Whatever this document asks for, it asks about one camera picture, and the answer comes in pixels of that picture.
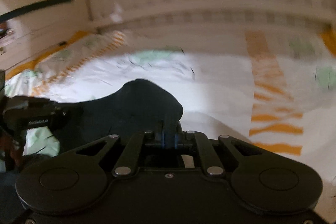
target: bedding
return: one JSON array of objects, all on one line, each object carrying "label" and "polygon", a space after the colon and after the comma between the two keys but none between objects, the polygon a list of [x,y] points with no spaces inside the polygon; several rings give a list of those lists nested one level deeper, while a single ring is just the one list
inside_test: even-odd
[{"label": "bedding", "polygon": [[[6,94],[80,102],[112,94],[136,78],[148,79],[183,106],[183,130],[214,139],[229,134],[313,167],[324,182],[316,211],[332,222],[335,65],[317,35],[173,27],[147,36],[88,34],[33,68],[13,73]],[[59,152],[47,128],[27,134],[25,154],[40,149],[51,156]]]}]

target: black fabric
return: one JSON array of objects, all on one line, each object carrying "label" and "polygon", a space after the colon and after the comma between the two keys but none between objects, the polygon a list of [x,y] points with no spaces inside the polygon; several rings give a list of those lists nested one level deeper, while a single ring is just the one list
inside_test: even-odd
[{"label": "black fabric", "polygon": [[[183,114],[182,106],[170,93],[144,79],[128,82],[107,97],[63,106],[72,110],[67,124],[53,131],[60,142],[60,153],[110,134],[126,140],[135,132],[154,130],[159,122],[177,124]],[[42,159],[28,156],[25,166]],[[15,192],[17,176],[18,170],[0,173],[1,223],[8,223],[23,211]]]}]

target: bolt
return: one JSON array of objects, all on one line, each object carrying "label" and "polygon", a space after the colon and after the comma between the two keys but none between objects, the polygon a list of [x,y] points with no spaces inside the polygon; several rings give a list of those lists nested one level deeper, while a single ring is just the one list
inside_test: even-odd
[{"label": "bolt", "polygon": [[172,174],[172,173],[165,174],[165,178],[167,178],[167,179],[172,179],[173,177],[174,177],[174,174]]},{"label": "bolt", "polygon": [[35,220],[34,219],[27,219],[25,221],[25,224],[36,224]]},{"label": "bolt", "polygon": [[127,166],[121,166],[115,168],[114,172],[119,176],[127,176],[132,172],[132,170]]},{"label": "bolt", "polygon": [[211,176],[218,176],[224,173],[224,170],[222,167],[219,166],[211,166],[207,169],[207,172]]}]

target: green fabric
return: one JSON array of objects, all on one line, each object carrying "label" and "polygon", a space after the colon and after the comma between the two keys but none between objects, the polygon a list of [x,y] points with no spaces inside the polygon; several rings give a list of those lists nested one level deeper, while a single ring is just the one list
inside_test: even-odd
[{"label": "green fabric", "polygon": [[332,67],[317,68],[316,80],[323,89],[332,89],[336,86],[336,70]]},{"label": "green fabric", "polygon": [[61,50],[57,52],[52,59],[55,62],[58,62],[58,61],[66,62],[70,59],[70,57],[71,57],[71,52],[69,50]]},{"label": "green fabric", "polygon": [[40,151],[39,154],[49,155],[51,157],[58,155],[59,142],[47,127],[29,130],[26,141],[28,143],[26,151],[28,155],[38,151]]},{"label": "green fabric", "polygon": [[150,63],[152,61],[168,58],[173,52],[181,51],[179,47],[165,47],[162,50],[146,50],[133,54],[133,58],[139,65]]},{"label": "green fabric", "polygon": [[309,41],[301,40],[300,38],[290,40],[289,46],[296,56],[313,55],[315,53],[313,45]]}]

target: black stripe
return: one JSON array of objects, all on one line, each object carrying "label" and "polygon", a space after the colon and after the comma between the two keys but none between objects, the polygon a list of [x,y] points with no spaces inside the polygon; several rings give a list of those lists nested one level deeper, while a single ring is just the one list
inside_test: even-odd
[{"label": "black stripe", "polygon": [[49,6],[54,6],[57,4],[62,4],[62,3],[68,3],[71,2],[72,0],[44,0],[44,1],[39,1],[33,4],[29,4],[27,6],[23,6],[21,8],[15,9],[11,12],[8,12],[6,14],[3,14],[0,16],[0,22],[4,22],[7,20],[10,20],[12,18],[22,16],[24,14],[27,14],[29,12],[33,12],[39,9],[43,9]]}]

